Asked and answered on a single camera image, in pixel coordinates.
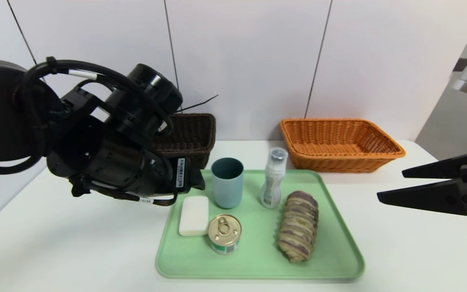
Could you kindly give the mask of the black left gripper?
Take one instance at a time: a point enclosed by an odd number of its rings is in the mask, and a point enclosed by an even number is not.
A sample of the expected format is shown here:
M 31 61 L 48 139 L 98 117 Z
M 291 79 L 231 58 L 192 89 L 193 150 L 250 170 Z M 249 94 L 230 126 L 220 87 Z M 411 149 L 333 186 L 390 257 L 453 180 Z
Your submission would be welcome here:
M 205 190 L 206 182 L 200 169 L 189 175 L 187 157 L 150 159 L 144 168 L 144 194 L 187 194 L 191 188 Z

